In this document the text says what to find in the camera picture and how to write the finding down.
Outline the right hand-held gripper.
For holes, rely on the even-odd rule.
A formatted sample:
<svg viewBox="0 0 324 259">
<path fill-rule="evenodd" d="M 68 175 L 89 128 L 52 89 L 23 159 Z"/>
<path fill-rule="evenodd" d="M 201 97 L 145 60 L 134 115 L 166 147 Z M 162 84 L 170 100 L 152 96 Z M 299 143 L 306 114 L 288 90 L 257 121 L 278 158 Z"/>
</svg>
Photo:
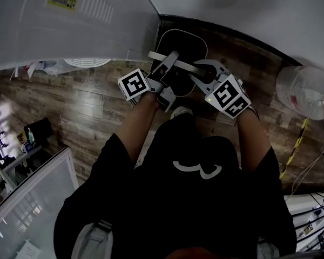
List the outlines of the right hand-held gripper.
<svg viewBox="0 0 324 259">
<path fill-rule="evenodd" d="M 230 118 L 237 118 L 251 101 L 244 90 L 242 82 L 215 59 L 201 59 L 193 63 L 195 67 L 207 72 L 213 80 L 204 83 L 189 73 L 190 79 L 205 93 L 205 100 L 219 112 Z"/>
</svg>

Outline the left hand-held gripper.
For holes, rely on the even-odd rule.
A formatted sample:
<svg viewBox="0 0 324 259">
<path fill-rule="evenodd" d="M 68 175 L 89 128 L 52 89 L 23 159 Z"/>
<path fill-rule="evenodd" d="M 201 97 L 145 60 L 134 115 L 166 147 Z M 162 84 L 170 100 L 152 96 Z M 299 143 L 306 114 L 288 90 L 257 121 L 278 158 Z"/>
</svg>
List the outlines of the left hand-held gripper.
<svg viewBox="0 0 324 259">
<path fill-rule="evenodd" d="M 118 86 L 126 101 L 137 104 L 135 98 L 145 92 L 157 95 L 157 101 L 162 110 L 167 113 L 176 100 L 171 86 L 167 86 L 162 79 L 169 73 L 179 57 L 177 51 L 172 51 L 161 63 L 148 75 L 144 76 L 141 69 L 136 69 L 118 79 Z"/>
</svg>

